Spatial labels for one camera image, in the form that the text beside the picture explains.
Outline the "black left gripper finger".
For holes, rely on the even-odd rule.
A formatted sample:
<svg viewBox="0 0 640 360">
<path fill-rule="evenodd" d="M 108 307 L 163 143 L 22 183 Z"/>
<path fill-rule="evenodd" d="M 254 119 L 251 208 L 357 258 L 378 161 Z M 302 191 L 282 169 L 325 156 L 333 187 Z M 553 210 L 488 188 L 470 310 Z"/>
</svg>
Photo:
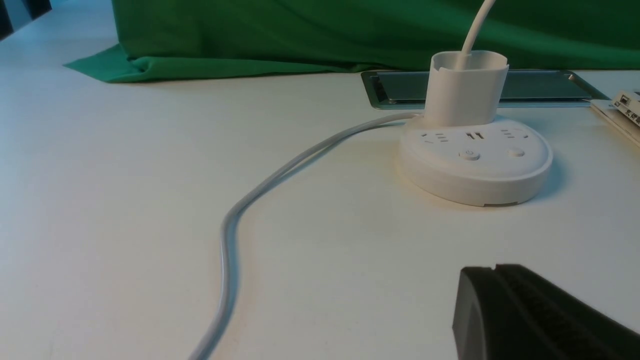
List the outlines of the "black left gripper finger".
<svg viewBox="0 0 640 360">
<path fill-rule="evenodd" d="M 467 266 L 452 321 L 460 360 L 637 360 L 640 337 L 520 264 Z"/>
</svg>

